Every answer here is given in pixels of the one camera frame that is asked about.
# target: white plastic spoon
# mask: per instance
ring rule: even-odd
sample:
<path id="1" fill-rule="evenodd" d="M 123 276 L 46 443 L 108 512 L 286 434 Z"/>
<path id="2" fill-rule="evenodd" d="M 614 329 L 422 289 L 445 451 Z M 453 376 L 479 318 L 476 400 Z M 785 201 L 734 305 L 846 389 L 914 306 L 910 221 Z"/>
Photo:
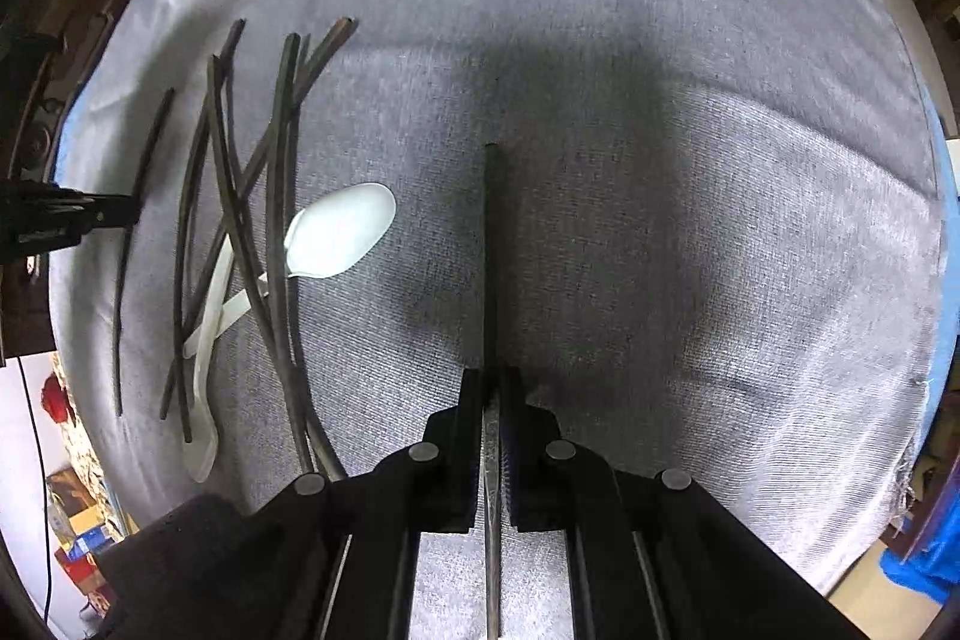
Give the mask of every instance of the white plastic spoon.
<path id="1" fill-rule="evenodd" d="M 323 279 L 347 271 L 387 233 L 396 214 L 394 195 L 379 183 L 361 183 L 320 196 L 296 213 L 287 229 L 283 239 L 287 274 Z M 267 295 L 266 274 L 261 275 L 259 285 L 262 295 Z M 241 290 L 224 303 L 214 338 L 249 309 L 247 292 Z M 184 341 L 184 359 L 197 354 L 202 329 L 200 326 Z"/>
<path id="2" fill-rule="evenodd" d="M 220 306 L 227 294 L 232 263 L 233 247 L 227 238 L 220 248 L 217 266 L 213 269 L 210 288 L 203 303 L 197 360 L 193 365 L 193 404 L 190 405 L 190 431 L 193 437 L 191 442 L 184 442 L 184 464 L 187 473 L 196 482 L 203 482 L 210 476 L 220 444 L 217 424 L 206 400 L 206 378 L 210 369 L 210 357 L 213 355 L 213 343 L 217 338 L 215 332 Z"/>

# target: black cable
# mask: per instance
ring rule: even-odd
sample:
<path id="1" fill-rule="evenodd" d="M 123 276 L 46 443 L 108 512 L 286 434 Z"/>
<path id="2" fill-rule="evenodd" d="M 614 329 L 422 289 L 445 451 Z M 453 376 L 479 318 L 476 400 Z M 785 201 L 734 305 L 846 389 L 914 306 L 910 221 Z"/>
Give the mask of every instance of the black cable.
<path id="1" fill-rule="evenodd" d="M 354 20 L 350 18 L 340 18 L 333 25 L 333 28 L 330 28 L 330 32 L 325 36 L 323 42 L 320 42 L 318 47 L 310 55 L 302 73 L 299 73 L 298 78 L 296 78 L 296 87 L 294 87 L 294 107 L 296 110 L 299 111 L 299 107 L 304 103 L 304 100 L 306 100 L 310 89 L 317 81 L 317 77 L 320 76 L 320 73 L 340 47 L 352 36 L 354 30 L 356 30 Z M 274 140 L 274 131 L 275 129 L 272 124 L 267 126 L 256 148 L 254 148 L 253 154 L 251 154 L 246 170 L 244 170 L 238 193 L 239 199 L 244 202 L 250 197 L 253 187 L 256 186 L 256 182 L 261 172 L 263 172 L 263 167 L 267 163 L 267 154 L 270 152 L 270 147 Z M 217 226 L 217 233 L 211 246 L 219 247 L 224 242 L 224 237 L 226 236 L 227 227 L 224 224 L 224 220 L 221 220 L 220 225 Z M 203 311 L 203 301 L 205 301 L 206 291 L 210 287 L 210 280 L 213 278 L 213 269 L 216 263 L 217 254 L 211 253 L 203 265 L 203 271 L 200 271 L 200 277 L 198 277 L 197 285 L 190 298 L 190 303 L 187 306 L 186 319 L 184 319 L 181 333 L 192 333 L 197 327 L 200 321 L 200 313 Z M 163 388 L 163 394 L 160 399 L 161 420 L 166 420 L 167 414 L 170 411 L 170 402 L 176 381 L 174 372 L 174 367 L 171 365 L 170 371 L 167 373 L 166 386 Z"/>
<path id="2" fill-rule="evenodd" d="M 294 52 L 299 47 L 299 37 L 291 34 L 287 37 L 287 47 Z M 270 315 L 274 327 L 274 344 L 277 349 L 277 360 L 283 366 L 283 373 L 290 378 L 290 383 L 301 397 L 299 405 L 304 410 L 304 427 L 314 448 L 314 452 L 323 467 L 323 472 L 331 480 L 343 480 L 347 477 L 344 467 L 337 458 L 336 452 L 320 424 L 320 418 L 309 399 L 309 385 L 302 367 L 294 363 L 290 349 L 289 310 L 287 307 L 287 265 L 284 238 L 288 225 L 287 215 L 291 212 L 288 199 L 289 182 L 287 172 L 290 170 L 294 151 L 291 148 L 289 134 L 290 126 L 295 122 L 296 109 L 292 106 L 293 97 L 293 62 L 283 64 L 280 75 L 277 76 L 277 92 L 275 93 L 274 119 L 277 126 L 274 143 L 271 145 L 270 166 L 267 167 L 267 290 L 270 292 Z"/>
<path id="3" fill-rule="evenodd" d="M 160 138 L 160 132 L 167 121 L 167 116 L 170 115 L 170 106 L 173 104 L 173 100 L 174 89 L 169 88 L 160 100 L 160 107 L 157 108 L 154 122 L 150 126 L 150 133 L 147 135 L 143 151 L 140 153 L 140 161 L 136 167 L 136 176 L 133 177 L 133 192 L 131 193 L 137 204 L 143 202 L 143 188 L 147 180 L 147 169 L 150 167 L 150 160 L 154 154 L 154 148 L 157 146 L 157 140 Z M 116 290 L 113 295 L 113 408 L 117 416 L 123 415 L 123 396 L 120 390 L 120 333 L 123 330 L 123 324 L 120 322 L 120 316 L 123 308 L 123 289 L 127 282 L 127 263 L 130 261 L 132 243 L 133 225 L 130 225 L 123 229 L 120 261 L 117 266 Z"/>
<path id="4" fill-rule="evenodd" d="M 502 531 L 500 528 L 500 401 L 497 393 L 497 273 L 499 199 L 502 190 L 503 161 L 497 145 L 484 145 L 484 304 L 483 304 L 483 493 L 484 556 L 486 558 L 487 637 L 500 637 Z"/>
<path id="5" fill-rule="evenodd" d="M 236 20 L 230 27 L 227 34 L 227 42 L 220 50 L 220 57 L 224 63 L 224 68 L 229 71 L 233 69 L 233 54 L 236 52 L 237 43 L 240 41 L 240 34 L 243 33 L 245 21 Z M 203 175 L 203 159 L 206 156 L 206 148 L 210 139 L 210 126 L 208 124 L 208 100 L 203 98 L 203 108 L 200 109 L 200 117 L 197 121 L 197 129 L 193 134 L 193 142 L 190 143 L 190 156 L 187 159 L 186 172 L 184 173 L 184 186 L 181 189 L 181 199 L 179 199 L 178 218 L 176 219 L 176 251 L 174 253 L 174 362 L 171 366 L 174 384 L 167 384 L 163 389 L 164 398 L 161 401 L 163 410 L 170 407 L 170 396 L 167 389 L 171 392 L 176 388 L 176 399 L 179 403 L 179 413 L 181 414 L 181 429 L 184 430 L 184 441 L 192 442 L 193 434 L 190 432 L 190 411 L 187 408 L 186 400 L 186 381 L 184 380 L 184 274 L 186 266 L 186 239 L 187 228 L 190 223 L 190 215 L 197 202 L 197 196 L 200 191 L 200 177 Z"/>
<path id="6" fill-rule="evenodd" d="M 283 57 L 280 62 L 280 74 L 285 74 L 287 68 L 291 68 L 296 63 L 296 45 L 299 44 L 299 37 L 295 40 L 287 39 L 284 47 Z M 286 403 L 287 416 L 290 419 L 290 429 L 294 435 L 294 447 L 296 448 L 296 458 L 299 461 L 301 470 L 304 472 L 313 471 L 313 461 L 310 458 L 310 452 L 306 447 L 304 409 L 301 404 L 301 396 L 296 392 L 292 383 L 287 367 L 278 360 L 277 346 L 274 341 L 274 327 L 272 327 L 270 314 L 267 312 L 263 298 L 260 296 L 260 288 L 257 285 L 256 267 L 253 263 L 253 248 L 247 242 L 243 227 L 240 225 L 240 210 L 237 206 L 238 194 L 234 185 L 232 172 L 229 170 L 229 154 L 227 154 L 227 134 L 224 129 L 224 108 L 221 100 L 220 90 L 223 87 L 223 75 L 220 69 L 220 63 L 216 55 L 210 56 L 210 62 L 206 69 L 206 85 L 208 86 L 208 96 L 210 103 L 210 131 L 213 139 L 213 162 L 217 172 L 217 189 L 220 192 L 220 203 L 224 212 L 224 223 L 227 224 L 227 235 L 230 243 L 233 245 L 233 252 L 236 254 L 237 266 L 240 268 L 240 274 L 243 279 L 244 287 L 250 300 L 251 311 L 256 319 L 257 327 L 260 329 L 260 335 L 263 338 L 267 352 L 270 355 L 272 364 L 280 375 L 280 386 L 283 389 L 283 401 Z M 277 97 L 275 97 L 274 118 L 277 117 Z"/>
<path id="7" fill-rule="evenodd" d="M 223 80 L 224 103 L 227 108 L 227 113 L 224 115 L 224 120 L 227 124 L 227 153 L 229 153 L 230 171 L 232 172 L 234 184 L 236 184 L 236 181 L 243 176 L 243 169 L 240 167 L 240 158 L 237 155 L 236 138 L 234 136 L 236 128 L 233 115 L 233 71 L 230 68 L 223 69 Z M 250 244 L 250 247 L 256 247 L 256 242 L 253 239 L 253 217 L 250 214 L 250 201 L 246 199 L 246 197 L 238 199 L 237 207 L 240 210 L 240 226 L 244 229 L 247 242 Z M 253 261 L 256 265 L 254 271 L 256 271 L 257 275 L 263 274 L 263 269 L 259 266 L 260 260 L 257 258 L 256 251 L 253 252 Z"/>
<path id="8" fill-rule="evenodd" d="M 40 485 L 43 486 L 43 533 L 46 544 L 43 549 L 43 555 L 47 562 L 47 598 L 43 602 L 43 622 L 46 624 L 50 618 L 50 599 L 53 595 L 54 574 L 50 563 L 50 509 L 47 506 L 47 470 L 43 466 L 43 449 L 40 447 L 40 432 L 37 431 L 37 418 L 34 415 L 34 406 L 30 404 L 30 389 L 27 387 L 27 373 L 23 371 L 23 362 L 20 357 L 16 357 L 16 362 L 20 366 L 20 379 L 23 381 L 23 395 L 27 399 L 27 412 L 30 413 L 30 426 L 34 430 L 34 442 L 37 444 L 37 461 L 40 462 Z"/>

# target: spoon head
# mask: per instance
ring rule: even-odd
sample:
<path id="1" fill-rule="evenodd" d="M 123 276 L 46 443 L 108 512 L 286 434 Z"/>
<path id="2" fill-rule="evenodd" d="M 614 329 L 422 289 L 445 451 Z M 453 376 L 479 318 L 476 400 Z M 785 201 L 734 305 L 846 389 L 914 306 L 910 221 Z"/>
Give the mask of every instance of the spoon head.
<path id="1" fill-rule="evenodd" d="M 387 233 L 397 202 L 379 183 L 323 196 L 294 216 L 284 241 L 292 277 L 333 277 L 347 271 Z"/>

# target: gray towel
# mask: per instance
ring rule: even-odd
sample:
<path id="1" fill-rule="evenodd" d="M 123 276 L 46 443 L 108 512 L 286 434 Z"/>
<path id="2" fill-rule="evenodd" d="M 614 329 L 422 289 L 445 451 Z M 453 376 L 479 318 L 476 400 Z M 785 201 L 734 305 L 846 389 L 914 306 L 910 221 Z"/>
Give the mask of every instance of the gray towel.
<path id="1" fill-rule="evenodd" d="M 176 202 L 205 58 L 234 18 L 241 158 L 284 35 L 359 20 L 304 107 L 298 203 L 376 180 L 397 220 L 301 282 L 320 418 L 350 472 L 419 439 L 479 360 L 482 145 L 509 165 L 505 354 L 568 437 L 640 474 L 683 466 L 820 589 L 882 530 L 925 403 L 942 190 L 917 79 L 880 0 L 133 0 L 71 129 L 61 185 L 123 191 L 178 89 L 133 239 L 110 399 L 118 235 L 52 257 L 64 365 L 139 523 L 193 496 L 172 355 Z M 251 199 L 262 239 L 262 189 Z M 205 172 L 194 273 L 219 205 Z M 211 378 L 204 489 L 246 509 L 296 475 L 251 319 Z M 483 634 L 482 535 L 424 540 L 412 637 Z M 508 533 L 505 630 L 570 636 L 558 535 Z"/>

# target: black rubber stick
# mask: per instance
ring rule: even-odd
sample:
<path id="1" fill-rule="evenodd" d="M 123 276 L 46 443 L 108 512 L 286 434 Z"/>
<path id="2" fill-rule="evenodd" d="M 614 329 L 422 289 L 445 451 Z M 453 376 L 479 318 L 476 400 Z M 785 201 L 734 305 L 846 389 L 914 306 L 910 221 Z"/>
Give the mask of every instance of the black rubber stick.
<path id="1" fill-rule="evenodd" d="M 133 192 L 131 193 L 138 204 L 143 202 L 143 188 L 147 180 L 147 171 L 150 169 L 150 160 L 154 156 L 154 148 L 157 146 L 157 140 L 160 138 L 163 125 L 166 124 L 167 116 L 170 115 L 170 106 L 173 101 L 174 89 L 169 88 L 160 100 L 157 114 L 154 116 L 150 132 L 147 134 L 147 140 L 143 145 L 143 151 L 140 153 L 140 161 L 136 167 L 136 175 L 133 177 Z M 123 310 L 123 289 L 127 282 L 127 264 L 130 261 L 132 243 L 133 226 L 127 226 L 123 229 L 113 295 L 113 409 L 118 417 L 123 415 L 123 392 L 120 384 L 120 335 L 123 332 L 121 313 Z"/>
<path id="2" fill-rule="evenodd" d="M 289 220 L 292 218 L 292 201 L 289 193 L 292 190 L 288 173 L 294 165 L 294 140 L 290 133 L 291 127 L 296 125 L 298 113 L 292 106 L 292 96 L 287 95 L 287 81 L 291 74 L 284 74 L 283 81 L 277 81 L 277 101 L 272 122 L 277 124 L 274 143 L 271 146 L 270 162 L 267 166 L 267 290 L 270 292 L 270 314 L 274 326 L 274 341 L 277 346 L 277 360 L 283 366 L 282 372 L 291 379 L 291 382 L 301 396 L 301 405 L 304 410 L 304 426 L 314 449 L 320 466 L 331 480 L 343 480 L 346 477 L 344 467 L 337 458 L 336 452 L 330 444 L 320 416 L 313 407 L 310 398 L 309 382 L 302 370 L 297 366 L 291 353 L 290 340 L 290 311 L 287 292 L 290 281 L 287 278 L 286 247 L 284 239 Z"/>
<path id="3" fill-rule="evenodd" d="M 280 74 L 285 74 L 287 68 L 292 69 L 296 63 L 296 46 L 299 44 L 299 37 L 295 40 L 288 39 L 284 47 L 283 57 L 280 62 Z M 208 99 L 210 106 L 210 136 L 213 141 L 213 161 L 217 172 L 217 190 L 220 193 L 220 204 L 224 212 L 224 223 L 227 225 L 227 235 L 230 243 L 233 245 L 233 252 L 236 255 L 237 266 L 240 268 L 240 275 L 243 279 L 244 287 L 250 300 L 253 318 L 257 327 L 260 329 L 260 335 L 270 354 L 272 364 L 280 375 L 280 386 L 283 389 L 283 401 L 286 403 L 287 415 L 290 419 L 290 429 L 294 435 L 294 447 L 296 449 L 296 458 L 299 461 L 301 470 L 304 472 L 313 471 L 313 461 L 310 458 L 310 452 L 306 446 L 304 410 L 302 409 L 301 396 L 296 392 L 291 382 L 290 376 L 284 371 L 284 366 L 277 360 L 277 346 L 274 341 L 274 330 L 270 314 L 267 312 L 263 298 L 260 296 L 260 290 L 257 285 L 256 267 L 253 261 L 253 247 L 247 242 L 247 237 L 240 225 L 240 209 L 237 204 L 238 196 L 236 186 L 234 185 L 232 172 L 229 170 L 229 153 L 227 153 L 227 133 L 224 129 L 223 102 L 220 97 L 220 90 L 223 85 L 223 76 L 220 70 L 220 64 L 216 55 L 210 56 L 208 69 L 206 70 L 206 80 L 208 81 Z"/>
<path id="4" fill-rule="evenodd" d="M 330 62 L 330 59 L 336 54 L 337 50 L 347 42 L 350 36 L 352 36 L 354 30 L 356 30 L 356 23 L 354 20 L 350 18 L 340 18 L 333 25 L 333 28 L 330 28 L 330 32 L 325 36 L 323 42 L 318 44 L 317 48 L 310 55 L 310 58 L 306 62 L 304 73 L 300 74 L 296 80 L 296 87 L 294 87 L 294 105 L 296 106 L 296 109 L 299 110 L 299 107 L 304 103 L 304 100 L 309 94 L 310 89 L 313 87 L 313 84 L 317 81 L 317 77 L 319 77 L 320 73 L 323 71 L 323 68 L 327 63 Z M 264 131 L 263 136 L 260 137 L 260 140 L 256 145 L 256 148 L 254 148 L 253 154 L 251 154 L 247 168 L 244 170 L 243 176 L 240 180 L 240 188 L 238 191 L 238 196 L 243 201 L 246 201 L 250 197 L 253 187 L 256 186 L 256 182 L 259 179 L 261 172 L 263 172 L 263 167 L 267 163 L 267 154 L 270 152 L 270 145 L 272 143 L 273 136 L 274 129 L 272 128 L 272 125 L 268 125 L 267 130 Z M 210 286 L 210 279 L 213 277 L 213 269 L 217 263 L 217 250 L 224 242 L 224 237 L 226 236 L 227 229 L 226 226 L 224 226 L 224 221 L 221 220 L 220 225 L 217 227 L 213 244 L 211 245 L 213 252 L 210 253 L 206 259 L 206 263 L 203 265 L 203 271 L 200 273 L 200 277 L 198 277 L 193 296 L 191 297 L 190 303 L 187 306 L 186 318 L 184 319 L 184 325 L 182 325 L 182 333 L 192 333 L 197 327 L 197 324 L 200 320 L 200 312 L 203 309 L 205 293 Z M 160 401 L 161 420 L 165 420 L 167 413 L 170 411 L 170 401 L 173 395 L 175 384 L 174 371 L 174 367 L 171 366 L 170 371 L 167 373 L 166 386 L 163 389 L 163 395 Z"/>
<path id="5" fill-rule="evenodd" d="M 245 25 L 244 20 L 234 20 L 227 34 L 227 41 L 220 50 L 221 63 L 228 70 L 233 69 L 233 54 L 236 52 L 237 43 L 240 41 L 240 35 L 243 33 Z M 184 430 L 184 441 L 192 442 L 193 434 L 190 432 L 190 410 L 187 408 L 186 400 L 186 381 L 184 379 L 184 273 L 186 266 L 186 244 L 188 236 L 188 226 L 190 215 L 197 203 L 197 196 L 200 194 L 200 175 L 203 174 L 203 159 L 206 157 L 206 148 L 210 138 L 210 127 L 208 125 L 208 105 L 206 97 L 203 99 L 203 108 L 200 109 L 200 117 L 197 119 L 197 128 L 193 133 L 193 142 L 190 143 L 190 155 L 187 159 L 186 172 L 184 173 L 184 186 L 181 188 L 181 198 L 179 199 L 178 218 L 176 219 L 176 250 L 174 252 L 174 362 L 168 372 L 168 381 L 163 389 L 163 397 L 160 401 L 160 408 L 163 410 L 161 418 L 166 417 L 167 410 L 170 408 L 170 397 L 173 390 L 176 389 L 176 399 L 178 399 L 179 413 L 181 414 L 181 429 Z"/>
<path id="6" fill-rule="evenodd" d="M 499 372 L 498 273 L 499 199 L 503 161 L 497 145 L 484 145 L 484 309 L 483 372 L 488 386 L 483 409 L 484 555 L 486 560 L 487 637 L 500 637 L 501 529 L 500 529 L 500 399 L 496 389 Z"/>

